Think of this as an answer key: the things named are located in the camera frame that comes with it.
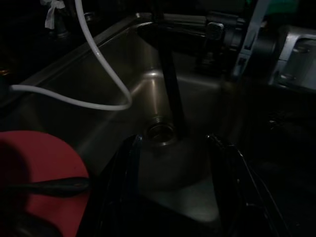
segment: sink drain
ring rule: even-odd
[[[177,140],[174,127],[162,121],[161,118],[156,118],[156,122],[152,123],[146,130],[147,139],[154,145],[165,146]]]

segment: white cloth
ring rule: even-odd
[[[65,8],[65,4],[63,1],[57,0],[40,0],[42,5],[49,5],[50,9],[47,12],[46,20],[45,20],[45,28],[54,30],[55,28],[55,9]]]

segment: drain hole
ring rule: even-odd
[[[164,146],[176,141],[176,133],[172,125],[165,122],[152,124],[147,129],[147,138],[156,145]]]

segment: white cable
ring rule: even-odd
[[[105,71],[109,74],[109,76],[112,78],[112,80],[115,82],[115,84],[120,88],[122,93],[126,96],[127,98],[127,104],[126,105],[100,105],[100,104],[94,104],[94,103],[89,103],[85,101],[80,101],[80,100],[75,100],[63,95],[60,95],[56,92],[36,87],[36,86],[31,86],[31,85],[12,85],[10,87],[11,90],[13,91],[27,91],[27,92],[33,92],[33,93],[38,93],[38,94],[43,94],[47,95],[50,97],[53,97],[57,100],[64,101],[69,104],[85,107],[85,108],[90,108],[90,109],[95,109],[95,110],[109,110],[109,111],[119,111],[119,110],[126,110],[132,105],[132,96],[130,92],[128,91],[127,87],[124,85],[124,83],[120,80],[120,78],[117,76],[117,74],[114,72],[114,70],[111,68],[109,63],[106,61],[106,59],[103,57],[102,53],[100,52],[98,46],[95,44],[93,37],[89,31],[88,25],[85,21],[84,17],[84,12],[82,8],[82,2],[81,0],[75,0],[76,3],[76,10],[77,10],[77,15],[79,19],[79,23],[81,26],[81,29],[83,31],[83,34],[92,49],[92,52],[96,56],[96,58],[99,60]]]
[[[47,90],[41,87],[32,86],[32,85],[12,85],[11,90],[13,91],[26,91],[26,92],[32,92],[37,94],[46,95],[52,98],[55,98],[57,100],[61,100],[63,102],[77,105],[80,107],[95,109],[95,110],[110,110],[110,111],[118,111],[118,110],[126,110],[130,107],[130,105],[100,105],[100,104],[94,104],[89,103],[85,101],[75,100],[63,95],[60,95],[56,92],[53,92],[51,90]]]

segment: sink basin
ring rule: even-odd
[[[218,209],[204,138],[222,126],[226,101],[223,85],[220,79],[197,74],[195,57],[173,54],[189,131],[181,141],[175,139],[158,52],[136,32],[138,26],[147,23],[148,19],[138,14],[96,37],[102,53],[132,94],[129,110],[97,111],[23,94],[16,108],[1,119],[0,130],[36,130],[59,137],[95,174],[103,170],[125,138],[143,134],[141,192],[197,221],[217,225]],[[93,103],[126,103],[86,44],[24,84]]]

